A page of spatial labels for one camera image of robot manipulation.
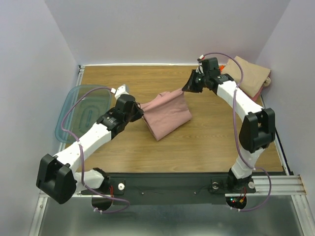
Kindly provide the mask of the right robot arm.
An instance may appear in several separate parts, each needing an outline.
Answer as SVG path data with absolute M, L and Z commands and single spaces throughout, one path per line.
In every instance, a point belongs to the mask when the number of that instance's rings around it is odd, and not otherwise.
M 229 104 L 233 117 L 242 121 L 240 131 L 233 126 L 238 157 L 225 184 L 229 191 L 237 192 L 248 186 L 259 156 L 275 140 L 275 112 L 256 104 L 240 89 L 240 82 L 222 74 L 216 57 L 201 55 L 197 61 L 199 66 L 191 72 L 182 91 L 201 93 L 207 88 Z

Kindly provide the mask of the pink printed t-shirt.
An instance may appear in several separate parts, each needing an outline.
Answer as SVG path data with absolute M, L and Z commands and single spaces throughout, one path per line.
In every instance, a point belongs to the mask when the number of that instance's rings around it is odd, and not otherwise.
M 152 101 L 142 103 L 143 120 L 159 141 L 192 119 L 181 89 L 159 93 Z

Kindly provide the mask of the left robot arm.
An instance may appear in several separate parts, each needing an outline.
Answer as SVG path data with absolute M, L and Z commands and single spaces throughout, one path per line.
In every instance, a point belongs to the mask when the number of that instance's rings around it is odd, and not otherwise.
M 142 116 L 143 111 L 135 97 L 129 94 L 120 95 L 116 105 L 101 115 L 78 141 L 54 156 L 47 154 L 41 158 L 36 186 L 59 204 L 64 204 L 79 191 L 79 185 L 83 184 L 78 180 L 81 175 L 75 175 L 76 170 L 99 147 L 124 131 L 129 122 Z

